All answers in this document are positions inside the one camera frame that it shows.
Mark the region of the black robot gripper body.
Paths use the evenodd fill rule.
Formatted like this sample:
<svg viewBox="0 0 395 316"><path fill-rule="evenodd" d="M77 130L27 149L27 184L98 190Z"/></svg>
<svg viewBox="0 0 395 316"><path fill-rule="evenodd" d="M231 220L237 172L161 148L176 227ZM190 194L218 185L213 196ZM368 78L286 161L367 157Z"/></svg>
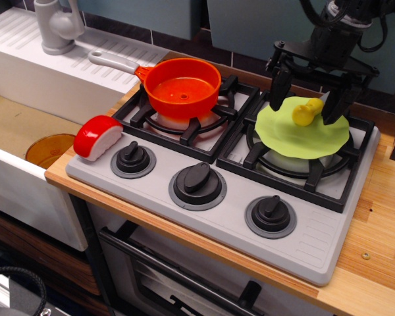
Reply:
<svg viewBox="0 0 395 316"><path fill-rule="evenodd" d="M276 41L266 69L273 78L280 71L292 78L330 88L365 88L379 70L350 56L345 46L330 44L317 47L312 41Z"/></svg>

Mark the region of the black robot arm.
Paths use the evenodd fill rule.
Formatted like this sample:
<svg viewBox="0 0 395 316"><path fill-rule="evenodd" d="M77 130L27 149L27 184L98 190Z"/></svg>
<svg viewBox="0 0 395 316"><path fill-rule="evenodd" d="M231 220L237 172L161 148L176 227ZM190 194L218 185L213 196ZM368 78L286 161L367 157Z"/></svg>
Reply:
<svg viewBox="0 0 395 316"><path fill-rule="evenodd" d="M310 1L300 4L314 29L305 42L275 42L266 66L272 75L270 106L280 109L295 78L325 84L330 92L321 116L324 124L333 124L379 75L351 54L356 47L372 53L383 46L395 1L329 1L321 13Z"/></svg>

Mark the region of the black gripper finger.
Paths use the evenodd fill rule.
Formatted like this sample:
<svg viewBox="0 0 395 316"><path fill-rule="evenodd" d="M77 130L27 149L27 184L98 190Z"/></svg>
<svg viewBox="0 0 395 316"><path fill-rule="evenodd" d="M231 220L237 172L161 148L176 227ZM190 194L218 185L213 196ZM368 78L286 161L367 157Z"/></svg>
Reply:
<svg viewBox="0 0 395 316"><path fill-rule="evenodd" d="M274 67L271 84L270 106L278 111L291 88L292 72L287 66Z"/></svg>
<svg viewBox="0 0 395 316"><path fill-rule="evenodd" d="M363 88L361 75L346 73L339 77L323 107L323 124L334 124L354 103Z"/></svg>

